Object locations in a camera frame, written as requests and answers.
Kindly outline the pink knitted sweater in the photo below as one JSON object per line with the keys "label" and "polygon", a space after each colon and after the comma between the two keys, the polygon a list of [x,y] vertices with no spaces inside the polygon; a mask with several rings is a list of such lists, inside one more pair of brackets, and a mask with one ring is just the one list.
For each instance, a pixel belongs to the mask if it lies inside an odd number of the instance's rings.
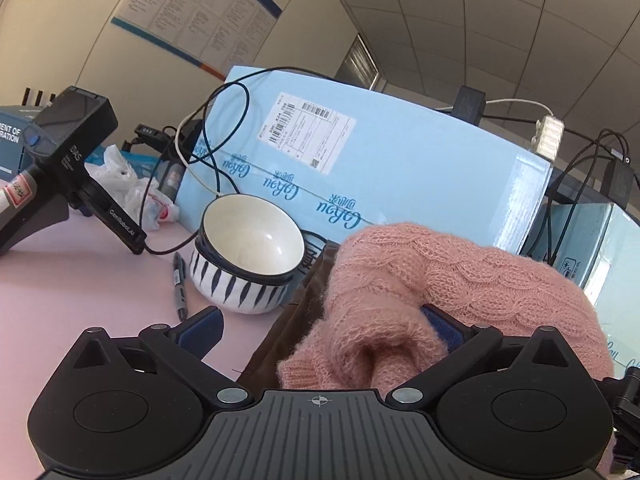
{"label": "pink knitted sweater", "polygon": [[557,328],[589,374],[614,367],[597,313],[557,270],[414,223],[369,226],[344,241],[322,318],[278,365],[283,389],[375,389],[386,394],[449,350],[423,314],[431,304],[464,325],[506,336]]}

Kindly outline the black marker pen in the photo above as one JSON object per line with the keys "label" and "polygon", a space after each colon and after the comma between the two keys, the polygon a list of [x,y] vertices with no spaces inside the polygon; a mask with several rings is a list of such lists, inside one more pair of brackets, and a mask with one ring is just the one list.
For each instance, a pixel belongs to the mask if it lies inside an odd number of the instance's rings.
{"label": "black marker pen", "polygon": [[174,253],[172,259],[172,279],[174,280],[175,307],[180,322],[184,322],[188,318],[188,307],[186,306],[186,263],[182,255],[178,252]]}

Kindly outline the white striped ceramic bowl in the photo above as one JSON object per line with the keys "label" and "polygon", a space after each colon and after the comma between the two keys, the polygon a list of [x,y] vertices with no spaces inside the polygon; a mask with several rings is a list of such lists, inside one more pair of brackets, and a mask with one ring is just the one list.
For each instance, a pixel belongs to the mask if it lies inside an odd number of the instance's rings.
{"label": "white striped ceramic bowl", "polygon": [[188,270],[213,306],[256,315],[283,301],[304,255],[303,233],[285,211],[257,196],[233,194],[205,208]]}

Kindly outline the brown leather bag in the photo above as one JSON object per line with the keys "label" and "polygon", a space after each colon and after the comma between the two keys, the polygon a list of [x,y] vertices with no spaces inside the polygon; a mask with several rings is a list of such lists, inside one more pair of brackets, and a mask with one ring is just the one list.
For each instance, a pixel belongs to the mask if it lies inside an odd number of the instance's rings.
{"label": "brown leather bag", "polygon": [[329,240],[299,282],[265,339],[236,382],[253,396],[281,389],[278,364],[292,356],[298,344],[323,314],[323,298],[340,245]]}

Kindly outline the white plastic bag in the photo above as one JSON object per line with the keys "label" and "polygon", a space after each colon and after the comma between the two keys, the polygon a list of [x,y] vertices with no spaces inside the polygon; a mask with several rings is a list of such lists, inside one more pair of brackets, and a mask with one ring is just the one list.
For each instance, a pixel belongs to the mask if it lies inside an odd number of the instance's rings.
{"label": "white plastic bag", "polygon": [[160,190],[152,170],[157,157],[122,152],[115,144],[99,146],[85,162],[88,173],[107,190],[131,219],[145,231],[174,223],[180,209]]}

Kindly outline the white power strip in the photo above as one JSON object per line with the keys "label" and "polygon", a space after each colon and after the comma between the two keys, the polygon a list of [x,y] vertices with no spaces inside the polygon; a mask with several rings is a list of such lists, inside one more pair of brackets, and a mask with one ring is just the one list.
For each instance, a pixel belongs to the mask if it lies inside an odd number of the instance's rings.
{"label": "white power strip", "polygon": [[554,162],[560,149],[564,129],[564,122],[552,115],[538,120],[532,137],[532,151],[549,162]]}

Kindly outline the black power adapter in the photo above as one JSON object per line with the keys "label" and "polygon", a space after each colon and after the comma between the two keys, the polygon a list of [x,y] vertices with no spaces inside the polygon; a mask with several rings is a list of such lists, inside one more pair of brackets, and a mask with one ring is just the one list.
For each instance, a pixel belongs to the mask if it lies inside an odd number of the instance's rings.
{"label": "black power adapter", "polygon": [[473,126],[478,126],[483,118],[486,107],[486,94],[483,91],[461,86],[454,105],[451,116],[467,122]]}

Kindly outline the large light blue box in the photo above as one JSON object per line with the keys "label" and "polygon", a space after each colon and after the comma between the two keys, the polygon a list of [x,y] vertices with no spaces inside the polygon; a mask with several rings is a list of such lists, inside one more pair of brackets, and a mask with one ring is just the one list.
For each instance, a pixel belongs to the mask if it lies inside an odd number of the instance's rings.
{"label": "large light blue box", "polygon": [[393,96],[284,70],[235,67],[179,188],[194,230],[216,193],[269,200],[340,242],[414,222],[518,252],[549,163],[481,128]]}

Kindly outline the wall notice board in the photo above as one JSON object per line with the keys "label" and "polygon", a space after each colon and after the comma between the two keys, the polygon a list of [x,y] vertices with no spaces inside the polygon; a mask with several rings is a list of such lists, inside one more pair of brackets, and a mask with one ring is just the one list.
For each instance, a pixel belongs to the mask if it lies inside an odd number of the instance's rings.
{"label": "wall notice board", "polygon": [[281,13],[273,0],[122,0],[112,23],[223,80],[254,62]]}

